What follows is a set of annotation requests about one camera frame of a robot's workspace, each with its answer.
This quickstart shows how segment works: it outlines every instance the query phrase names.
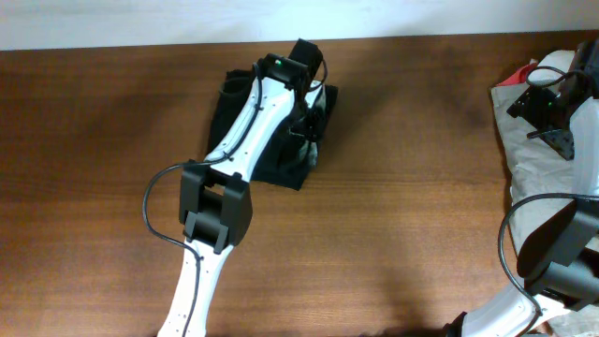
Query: gray cloth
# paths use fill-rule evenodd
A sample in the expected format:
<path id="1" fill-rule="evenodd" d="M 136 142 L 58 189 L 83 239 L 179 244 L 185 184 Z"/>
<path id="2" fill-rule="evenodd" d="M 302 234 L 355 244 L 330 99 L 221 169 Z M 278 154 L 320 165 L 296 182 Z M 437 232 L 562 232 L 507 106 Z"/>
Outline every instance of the gray cloth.
<path id="1" fill-rule="evenodd" d="M 572 161 L 565 161 L 541 139 L 527 139 L 534 128 L 522 118 L 512 118 L 507 109 L 526 91 L 527 84 L 491 89 L 495 120 L 505 148 L 505 157 L 512 172 L 510 192 L 513 202 L 528 196 L 548 192 L 572 191 Z M 519 252 L 526 238 L 570 200 L 539 200 L 523 206 L 512 217 L 512 240 Z M 596 238 L 588 246 L 599 251 Z M 599 308 L 588 306 L 578 313 L 556 317 L 549 321 L 561 337 L 599 336 Z"/>

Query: black cloth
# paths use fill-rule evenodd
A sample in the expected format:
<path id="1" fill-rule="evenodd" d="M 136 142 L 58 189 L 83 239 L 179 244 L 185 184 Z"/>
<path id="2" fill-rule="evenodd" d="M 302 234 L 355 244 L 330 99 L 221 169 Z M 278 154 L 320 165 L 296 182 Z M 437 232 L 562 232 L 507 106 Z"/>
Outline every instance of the black cloth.
<path id="1" fill-rule="evenodd" d="M 245 70 L 227 72 L 211 123 L 208 152 L 233 126 L 252 89 L 254 74 Z M 258 159 L 253 181 L 300 190 L 320 151 L 338 89 L 325 85 L 309 110 L 296 104 L 277 127 Z"/>

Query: wooden table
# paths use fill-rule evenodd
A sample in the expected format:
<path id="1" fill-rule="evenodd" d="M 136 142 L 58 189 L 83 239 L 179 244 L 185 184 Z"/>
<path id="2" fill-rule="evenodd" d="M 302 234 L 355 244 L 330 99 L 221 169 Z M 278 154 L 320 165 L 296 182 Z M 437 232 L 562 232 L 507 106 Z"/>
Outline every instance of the wooden table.
<path id="1" fill-rule="evenodd" d="M 507 284 L 510 202 L 489 87 L 596 32 L 318 43 L 340 87 L 299 192 L 252 184 L 226 263 L 217 336 L 441 327 Z M 153 336 L 183 252 L 141 222 L 159 169 L 205 154 L 225 72 L 293 43 L 0 53 L 0 334 Z M 181 237 L 179 175 L 154 190 Z"/>

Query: white backdrop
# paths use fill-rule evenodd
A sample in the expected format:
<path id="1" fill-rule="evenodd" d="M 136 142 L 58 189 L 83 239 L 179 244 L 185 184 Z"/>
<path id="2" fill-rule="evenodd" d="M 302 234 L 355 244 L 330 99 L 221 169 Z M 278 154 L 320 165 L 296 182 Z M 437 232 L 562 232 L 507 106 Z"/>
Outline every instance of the white backdrop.
<path id="1" fill-rule="evenodd" d="M 0 50 L 597 28 L 599 0 L 0 0 Z"/>

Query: red cloth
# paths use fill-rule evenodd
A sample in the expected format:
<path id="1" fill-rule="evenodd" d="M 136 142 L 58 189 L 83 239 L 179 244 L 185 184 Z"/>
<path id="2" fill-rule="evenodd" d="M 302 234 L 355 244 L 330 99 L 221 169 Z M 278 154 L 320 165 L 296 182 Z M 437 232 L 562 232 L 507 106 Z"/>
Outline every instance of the red cloth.
<path id="1" fill-rule="evenodd" d="M 526 78 L 528 77 L 528 74 L 537 65 L 538 65 L 537 63 L 531 63 L 529 65 L 521 67 L 520 69 L 516 70 L 516 72 L 514 73 L 514 75 L 510 76 L 509 78 L 507 78 L 507 80 L 505 80 L 505 81 L 497 84 L 497 86 L 507 86 L 507 85 L 514 85 L 514 84 L 524 83 L 526 81 Z"/>

